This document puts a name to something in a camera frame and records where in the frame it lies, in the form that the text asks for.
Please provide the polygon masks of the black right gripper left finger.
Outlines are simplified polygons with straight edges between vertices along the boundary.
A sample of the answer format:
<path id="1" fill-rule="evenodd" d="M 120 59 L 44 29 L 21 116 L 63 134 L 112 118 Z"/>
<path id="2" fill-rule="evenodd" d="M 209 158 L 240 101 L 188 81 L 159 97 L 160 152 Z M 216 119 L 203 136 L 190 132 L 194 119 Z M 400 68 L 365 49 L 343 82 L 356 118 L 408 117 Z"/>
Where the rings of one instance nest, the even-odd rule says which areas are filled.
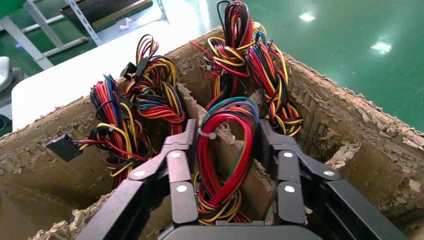
<path id="1" fill-rule="evenodd" d="M 136 240 L 150 213 L 167 195 L 176 228 L 197 224 L 199 214 L 190 169 L 196 126 L 196 119 L 189 119 L 183 133 L 168 136 L 157 156 L 132 170 L 77 239 Z"/>

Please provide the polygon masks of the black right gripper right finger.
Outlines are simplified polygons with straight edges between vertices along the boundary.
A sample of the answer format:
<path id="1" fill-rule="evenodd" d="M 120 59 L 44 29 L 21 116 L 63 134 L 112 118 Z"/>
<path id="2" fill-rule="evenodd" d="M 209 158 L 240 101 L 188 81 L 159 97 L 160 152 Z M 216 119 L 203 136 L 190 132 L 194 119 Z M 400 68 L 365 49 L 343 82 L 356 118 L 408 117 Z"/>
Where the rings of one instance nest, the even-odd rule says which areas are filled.
<path id="1" fill-rule="evenodd" d="M 277 221 L 322 240 L 404 240 L 393 225 L 333 168 L 305 154 L 290 136 L 259 121 L 260 162 L 275 184 Z"/>

